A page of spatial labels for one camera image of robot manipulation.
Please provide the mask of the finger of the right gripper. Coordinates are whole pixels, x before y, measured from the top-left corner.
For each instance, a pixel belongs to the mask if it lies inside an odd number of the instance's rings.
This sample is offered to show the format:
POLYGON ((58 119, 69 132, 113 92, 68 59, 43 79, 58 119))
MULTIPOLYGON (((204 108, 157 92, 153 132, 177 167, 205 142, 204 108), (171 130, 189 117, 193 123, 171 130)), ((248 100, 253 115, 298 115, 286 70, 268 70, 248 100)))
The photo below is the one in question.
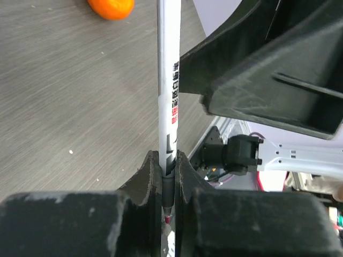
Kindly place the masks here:
POLYGON ((180 59, 210 115, 325 140, 342 124, 342 1, 242 1, 180 59))

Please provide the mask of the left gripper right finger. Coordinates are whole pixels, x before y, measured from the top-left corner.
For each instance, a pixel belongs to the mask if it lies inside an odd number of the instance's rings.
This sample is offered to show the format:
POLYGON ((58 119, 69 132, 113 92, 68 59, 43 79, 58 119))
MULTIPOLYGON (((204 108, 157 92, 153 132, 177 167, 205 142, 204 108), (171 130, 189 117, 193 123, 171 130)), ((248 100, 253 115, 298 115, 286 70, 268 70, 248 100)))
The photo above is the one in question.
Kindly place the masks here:
POLYGON ((342 256, 323 204, 302 193, 217 190, 178 152, 176 256, 342 256))

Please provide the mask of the orange tangerine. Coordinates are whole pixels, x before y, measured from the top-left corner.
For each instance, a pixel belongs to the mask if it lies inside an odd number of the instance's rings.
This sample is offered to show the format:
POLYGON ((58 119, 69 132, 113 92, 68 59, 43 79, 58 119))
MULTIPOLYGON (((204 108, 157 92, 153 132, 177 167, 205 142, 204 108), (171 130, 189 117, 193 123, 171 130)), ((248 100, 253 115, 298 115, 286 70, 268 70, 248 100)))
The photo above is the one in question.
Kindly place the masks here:
POLYGON ((134 0, 88 0, 91 9, 106 20, 125 19, 133 10, 134 0))

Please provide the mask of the white marker with pink cap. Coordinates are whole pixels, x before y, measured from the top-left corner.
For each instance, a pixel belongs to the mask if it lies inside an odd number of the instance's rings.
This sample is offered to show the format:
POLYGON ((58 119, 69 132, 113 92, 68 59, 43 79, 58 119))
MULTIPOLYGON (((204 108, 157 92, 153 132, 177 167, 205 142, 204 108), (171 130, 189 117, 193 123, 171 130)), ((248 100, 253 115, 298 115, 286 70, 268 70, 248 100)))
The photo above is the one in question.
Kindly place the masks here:
POLYGON ((157 1, 159 165, 162 208, 170 223, 175 192, 180 87, 181 1, 157 1))

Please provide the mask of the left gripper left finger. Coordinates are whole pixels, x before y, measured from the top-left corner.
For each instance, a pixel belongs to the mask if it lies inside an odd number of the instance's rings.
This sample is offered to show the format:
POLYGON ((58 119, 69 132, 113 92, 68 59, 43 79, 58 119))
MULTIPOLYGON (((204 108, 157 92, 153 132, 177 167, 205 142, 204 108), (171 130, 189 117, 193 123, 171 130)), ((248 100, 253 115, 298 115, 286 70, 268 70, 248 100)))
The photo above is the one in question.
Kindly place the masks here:
POLYGON ((160 256, 158 153, 119 189, 25 192, 1 203, 1 256, 160 256))

